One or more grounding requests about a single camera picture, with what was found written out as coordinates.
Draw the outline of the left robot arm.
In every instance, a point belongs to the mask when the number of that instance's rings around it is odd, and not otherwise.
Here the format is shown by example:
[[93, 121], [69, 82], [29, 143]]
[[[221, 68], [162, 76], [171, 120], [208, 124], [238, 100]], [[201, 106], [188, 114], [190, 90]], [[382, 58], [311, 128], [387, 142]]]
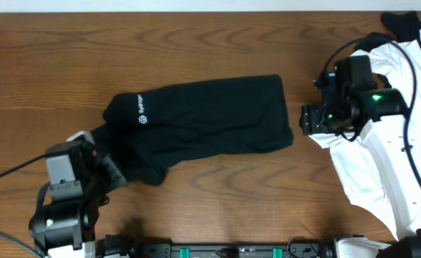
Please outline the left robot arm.
[[128, 183], [111, 157], [88, 140], [71, 140], [46, 150], [49, 183], [41, 187], [29, 230], [34, 250], [83, 249], [95, 240], [98, 209], [109, 202], [108, 193]]

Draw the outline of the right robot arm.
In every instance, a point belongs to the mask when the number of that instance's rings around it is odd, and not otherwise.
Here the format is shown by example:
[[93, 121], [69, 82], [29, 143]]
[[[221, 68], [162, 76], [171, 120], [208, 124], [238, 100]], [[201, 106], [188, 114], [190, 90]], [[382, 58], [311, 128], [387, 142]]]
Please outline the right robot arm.
[[318, 105], [304, 105], [304, 135], [336, 136], [358, 143], [372, 158], [390, 208], [384, 210], [397, 242], [385, 244], [364, 236], [333, 239], [322, 257], [421, 257], [421, 166], [417, 128], [407, 127], [408, 108], [396, 89], [379, 89], [367, 56], [336, 62], [334, 72], [322, 70], [314, 85]]

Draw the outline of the black Sydrogen t-shirt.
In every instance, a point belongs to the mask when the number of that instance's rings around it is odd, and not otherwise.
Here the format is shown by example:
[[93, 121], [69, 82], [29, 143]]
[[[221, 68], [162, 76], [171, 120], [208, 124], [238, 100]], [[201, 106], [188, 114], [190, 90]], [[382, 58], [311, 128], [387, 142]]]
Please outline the black Sydrogen t-shirt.
[[182, 161], [270, 153], [293, 144], [279, 75], [236, 77], [117, 94], [92, 131], [128, 181], [164, 182]]

